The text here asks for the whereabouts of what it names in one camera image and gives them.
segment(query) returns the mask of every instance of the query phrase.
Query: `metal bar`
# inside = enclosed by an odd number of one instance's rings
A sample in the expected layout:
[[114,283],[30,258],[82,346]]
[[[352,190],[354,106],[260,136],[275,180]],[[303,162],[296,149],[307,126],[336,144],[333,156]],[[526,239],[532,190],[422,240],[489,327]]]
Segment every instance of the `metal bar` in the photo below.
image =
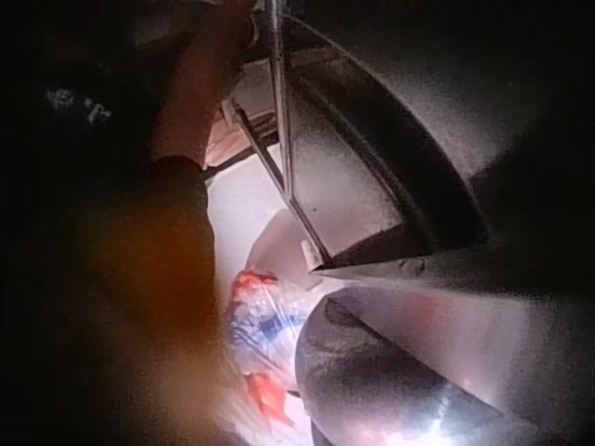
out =
[[294,198],[293,151],[287,104],[287,84],[285,80],[285,59],[283,42],[284,0],[267,0],[266,10],[271,24],[271,82],[275,98],[279,146],[284,170],[284,193]]
[[240,108],[237,104],[233,102],[231,104],[233,106],[233,110],[235,111],[235,117],[238,123],[240,124],[240,127],[242,127],[242,130],[244,130],[246,136],[248,137],[248,140],[250,141],[250,144],[252,144],[252,148],[257,153],[258,158],[260,158],[260,161],[264,164],[265,169],[267,169],[267,172],[272,178],[272,182],[279,190],[279,193],[281,194],[281,197],[284,199],[287,208],[291,211],[291,213],[294,215],[294,218],[297,220],[299,225],[304,230],[304,233],[306,234],[308,241],[318,251],[318,254],[323,264],[325,264],[326,266],[330,265],[331,256],[328,254],[328,251],[326,250],[323,241],[316,233],[316,230],[308,220],[308,217],[302,210],[301,206],[294,197],[289,197],[286,193],[284,193],[283,176],[279,170],[279,167],[277,167],[277,164],[274,162],[274,160],[271,157],[271,154],[267,151],[267,149],[263,148],[260,145],[258,137],[254,129],[252,128],[252,125],[250,124],[250,121],[248,120],[245,111],[242,110],[242,108]]

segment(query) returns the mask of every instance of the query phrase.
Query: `gray metal surface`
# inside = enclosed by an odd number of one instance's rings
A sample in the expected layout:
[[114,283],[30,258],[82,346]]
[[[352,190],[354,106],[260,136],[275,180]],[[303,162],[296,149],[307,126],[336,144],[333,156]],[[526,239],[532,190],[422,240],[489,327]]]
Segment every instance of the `gray metal surface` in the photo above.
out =
[[569,19],[560,8],[561,16],[554,18],[536,7],[530,19],[546,21],[537,29],[523,21],[522,7],[460,0],[289,5],[301,23],[341,47],[397,97],[464,178],[509,147],[549,100],[555,83],[576,69],[577,59],[589,60],[584,45],[572,47],[580,36],[551,34],[564,24],[556,20]]
[[595,308],[588,301],[471,295],[393,282],[351,288],[358,319],[509,416],[566,439],[595,421]]
[[301,397],[333,444],[527,446],[551,439],[547,431],[473,398],[370,330],[351,295],[361,296],[349,290],[323,299],[297,343]]
[[592,27],[579,6],[289,5],[295,21],[341,48],[418,119],[468,183],[491,234],[551,226],[567,214],[566,197],[589,200],[581,183],[593,186]]
[[295,197],[330,256],[401,225],[394,201],[325,116],[292,91]]

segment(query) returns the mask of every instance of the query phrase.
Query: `metal frame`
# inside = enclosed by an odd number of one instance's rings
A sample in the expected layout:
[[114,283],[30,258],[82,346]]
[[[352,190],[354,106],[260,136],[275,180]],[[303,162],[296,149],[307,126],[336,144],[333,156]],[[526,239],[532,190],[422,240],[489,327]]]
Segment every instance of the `metal frame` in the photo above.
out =
[[304,230],[308,241],[314,246],[317,251],[318,255],[320,256],[320,261],[323,264],[329,264],[331,262],[331,256],[328,254],[328,250],[323,244],[323,241],[320,239],[318,233],[304,214],[299,203],[296,201],[295,197],[290,196],[284,189],[284,179],[283,174],[277,167],[277,164],[271,157],[271,154],[267,151],[266,147],[262,147],[260,141],[258,140],[258,135],[252,128],[250,124],[250,120],[245,114],[245,111],[237,105],[236,103],[232,103],[233,111],[235,112],[235,119],[237,120],[242,130],[244,130],[252,148],[257,153],[258,158],[264,164],[265,169],[271,176],[272,182],[274,183],[277,190],[281,194],[281,197],[284,199],[285,204],[289,211],[293,214],[294,218],[297,220],[301,228]]
[[271,26],[271,82],[277,114],[279,131],[279,147],[283,157],[284,192],[294,198],[293,151],[291,146],[291,129],[289,123],[289,106],[287,102],[287,83],[285,79],[284,55],[284,0],[267,0],[265,9]]
[[289,124],[289,106],[286,94],[287,84],[285,79],[286,67],[283,42],[284,0],[266,0],[265,8],[271,25],[271,56],[269,63],[271,67],[271,84],[275,102],[277,132],[279,135],[283,173],[272,159],[267,148],[262,146],[258,134],[254,128],[252,128],[245,111],[233,100],[230,100],[227,105],[230,106],[229,108],[231,108],[231,111],[234,114],[234,120],[240,127],[242,127],[252,148],[257,153],[260,161],[264,164],[267,173],[281,194],[287,208],[304,230],[310,244],[316,248],[319,256],[318,260],[322,264],[328,266],[331,264],[331,256],[296,200],[294,193],[293,151]]

